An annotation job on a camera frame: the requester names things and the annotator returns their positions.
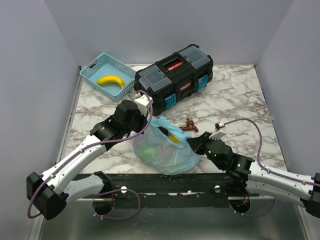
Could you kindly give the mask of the light blue plastic bag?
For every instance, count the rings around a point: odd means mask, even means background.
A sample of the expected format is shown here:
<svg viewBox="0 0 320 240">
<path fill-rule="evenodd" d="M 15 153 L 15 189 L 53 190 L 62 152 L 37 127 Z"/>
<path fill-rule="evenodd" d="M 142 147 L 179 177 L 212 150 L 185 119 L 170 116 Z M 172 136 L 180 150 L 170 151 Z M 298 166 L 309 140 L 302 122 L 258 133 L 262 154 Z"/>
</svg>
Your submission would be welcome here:
<svg viewBox="0 0 320 240">
<path fill-rule="evenodd" d="M 191 170 L 201 156 L 193 152 L 187 139 L 192 135 L 172 125 L 164 116 L 153 118 L 141 134 L 131 140 L 134 154 L 141 159 L 143 148 L 153 147 L 156 156 L 143 160 L 164 175 L 177 175 Z"/>
</svg>

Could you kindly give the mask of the green fake apple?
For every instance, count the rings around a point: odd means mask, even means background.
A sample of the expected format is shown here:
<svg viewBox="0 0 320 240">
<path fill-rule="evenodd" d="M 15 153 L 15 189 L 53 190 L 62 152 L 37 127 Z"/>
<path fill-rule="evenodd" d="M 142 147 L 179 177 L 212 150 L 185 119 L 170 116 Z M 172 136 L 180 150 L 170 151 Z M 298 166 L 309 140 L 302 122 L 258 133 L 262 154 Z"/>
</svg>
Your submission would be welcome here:
<svg viewBox="0 0 320 240">
<path fill-rule="evenodd" d="M 151 160 L 156 156 L 156 149 L 154 147 L 144 147 L 140 150 L 140 158 L 144 161 Z"/>
</svg>

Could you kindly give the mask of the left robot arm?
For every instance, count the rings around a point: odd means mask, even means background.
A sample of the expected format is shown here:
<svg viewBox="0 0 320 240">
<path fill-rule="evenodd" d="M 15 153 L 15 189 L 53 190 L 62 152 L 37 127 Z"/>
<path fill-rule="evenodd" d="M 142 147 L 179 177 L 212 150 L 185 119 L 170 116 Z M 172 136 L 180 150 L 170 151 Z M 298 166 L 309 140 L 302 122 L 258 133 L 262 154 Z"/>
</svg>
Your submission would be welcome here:
<svg viewBox="0 0 320 240">
<path fill-rule="evenodd" d="M 114 186 L 111 179 L 98 171 L 86 178 L 75 177 L 93 160 L 114 145 L 134 139 L 147 129 L 152 119 L 152 100 L 142 95 L 135 100 L 123 100 L 114 114 L 97 123 L 84 141 L 67 157 L 41 174 L 32 172 L 26 178 L 26 196 L 29 200 L 27 217 L 57 217 L 67 203 L 96 195 L 101 198 L 129 189 Z"/>
</svg>

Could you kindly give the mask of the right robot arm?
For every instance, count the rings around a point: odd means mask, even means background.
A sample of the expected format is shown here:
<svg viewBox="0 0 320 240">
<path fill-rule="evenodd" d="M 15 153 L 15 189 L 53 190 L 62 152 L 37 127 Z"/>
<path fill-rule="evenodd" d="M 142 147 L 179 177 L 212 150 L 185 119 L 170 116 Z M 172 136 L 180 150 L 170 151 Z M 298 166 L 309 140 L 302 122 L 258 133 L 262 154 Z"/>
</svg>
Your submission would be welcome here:
<svg viewBox="0 0 320 240">
<path fill-rule="evenodd" d="M 313 176 L 279 170 L 264 165 L 251 157 L 234 153 L 220 138 L 221 133 L 205 132 L 187 139 L 190 148 L 205 155 L 230 177 L 230 191 L 241 196 L 245 192 L 274 197 L 305 208 L 306 212 L 320 216 L 320 174 Z"/>
</svg>

